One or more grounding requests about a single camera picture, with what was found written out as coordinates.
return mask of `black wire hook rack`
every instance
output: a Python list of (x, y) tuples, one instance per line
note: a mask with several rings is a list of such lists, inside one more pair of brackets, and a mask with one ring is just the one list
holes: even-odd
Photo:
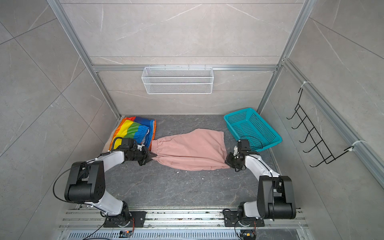
[[(295, 113), (292, 115), (291, 118), (287, 118), (287, 119), (288, 119), (288, 120), (291, 120), (295, 115), (297, 115), (297, 116), (300, 118), (301, 122), (299, 123), (299, 125), (298, 125), (297, 127), (291, 127), (291, 128), (292, 128), (292, 129), (298, 129), (298, 128), (300, 127), (300, 125), (303, 124), (304, 127), (305, 127), (305, 129), (308, 131), (307, 136), (305, 137), (304, 141), (302, 142), (302, 141), (299, 140), (299, 142), (304, 143), (304, 142), (307, 140), (308, 136), (310, 136), (311, 139), (312, 139), (312, 141), (313, 141), (313, 143), (315, 144), (315, 146), (313, 146), (313, 148), (311, 148), (309, 151), (303, 151), (303, 152), (307, 153), (307, 152), (312, 151), (314, 148), (317, 148), (317, 150), (319, 151), (321, 157), (323, 158), (323, 161), (321, 161), (319, 164), (317, 164), (317, 165), (315, 165), (315, 166), (312, 166), (312, 165), (310, 164), (310, 166), (311, 166), (311, 167), (317, 167), (317, 166), (319, 166), (320, 164), (322, 164), (323, 162), (325, 162), (326, 164), (330, 164), (331, 162), (335, 161), (336, 159), (338, 159), (339, 157), (343, 156), (343, 155), (346, 154), (347, 152), (351, 151), (351, 150), (353, 149), (354, 146), (347, 147), (346, 149), (343, 150), (344, 152), (343, 152), (342, 154), (340, 154), (339, 156), (337, 156), (337, 157), (335, 157), (335, 156), (333, 155), (333, 153), (331, 152), (331, 150), (329, 149), (329, 147), (328, 147), (327, 144), (325, 143), (323, 137), (320, 135), (320, 133), (318, 132), (318, 130), (317, 130), (317, 129), (315, 128), (315, 126), (313, 125), (311, 119), (308, 117), (308, 115), (306, 114), (306, 112), (304, 111), (304, 109), (303, 109), (303, 108), (301, 107), (301, 105), (300, 105), (300, 99), (301, 99), (301, 95), (302, 95), (302, 93), (303, 93), (303, 89), (300, 88), (300, 90), (299, 90), (298, 93), (300, 93), (300, 97), (299, 97), (299, 100), (297, 101), (297, 105), (296, 105), (296, 107), (295, 107)], [(304, 113), (304, 115), (305, 115), (304, 118), (302, 118), (302, 117), (298, 114), (297, 111), (298, 111), (299, 109), (301, 109), (301, 110), (303, 111), (303, 113)], [(311, 128), (311, 129), (309, 129), (309, 127), (305, 124), (305, 122), (304, 122), (305, 119), (308, 119), (309, 122), (311, 123), (311, 125), (312, 125), (312, 128)], [(318, 134), (318, 136), (319, 136), (320, 139), (321, 139), (318, 143), (316, 143), (316, 141), (314, 140), (314, 138), (313, 138), (313, 136), (312, 136), (312, 134), (311, 134), (311, 132), (313, 132), (313, 130), (316, 131), (316, 133)], [(330, 155), (329, 155), (328, 157), (324, 157), (323, 154), (321, 153), (319, 147), (318, 147), (318, 145), (319, 145), (321, 142), (324, 143), (325, 147), (328, 149), (328, 151), (329, 151), (329, 153), (330, 153)]]

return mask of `robotic arm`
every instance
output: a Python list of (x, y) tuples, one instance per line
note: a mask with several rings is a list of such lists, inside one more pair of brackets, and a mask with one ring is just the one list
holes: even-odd
[(128, 205), (105, 190), (104, 172), (126, 161), (145, 165), (154, 156), (144, 145), (127, 138), (122, 139), (121, 145), (112, 152), (103, 153), (91, 161), (75, 162), (65, 188), (65, 200), (94, 206), (105, 213), (109, 222), (125, 227), (131, 219)]
[(238, 207), (239, 219), (296, 217), (292, 180), (272, 170), (257, 152), (251, 150), (247, 139), (237, 142), (234, 153), (228, 154), (225, 163), (237, 172), (244, 170), (244, 167), (249, 168), (259, 180), (257, 200), (242, 203)]

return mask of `pink garment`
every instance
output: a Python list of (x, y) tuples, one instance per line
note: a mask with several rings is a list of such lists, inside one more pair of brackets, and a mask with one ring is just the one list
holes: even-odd
[(178, 134), (152, 140), (154, 160), (160, 164), (186, 170), (216, 170), (229, 168), (224, 163), (227, 150), (224, 132), (209, 129), (196, 129), (186, 134)]

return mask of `white wire basket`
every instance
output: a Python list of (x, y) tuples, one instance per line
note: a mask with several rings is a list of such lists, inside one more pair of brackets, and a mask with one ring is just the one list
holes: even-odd
[(148, 94), (209, 94), (214, 72), (205, 66), (146, 67), (141, 79)]

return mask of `zip tie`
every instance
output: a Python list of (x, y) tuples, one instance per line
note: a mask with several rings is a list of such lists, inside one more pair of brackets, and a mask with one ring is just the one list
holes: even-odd
[(310, 83), (310, 82), (304, 81), (300, 88), (302, 88), (306, 83)]
[(357, 141), (355, 141), (354, 143), (352, 143), (352, 146), (349, 147), (349, 148), (347, 149), (347, 151), (352, 151), (352, 149), (354, 148), (355, 144), (358, 143), (358, 142), (365, 142), (365, 143), (366, 143), (366, 141), (364, 141), (364, 140), (357, 140)]

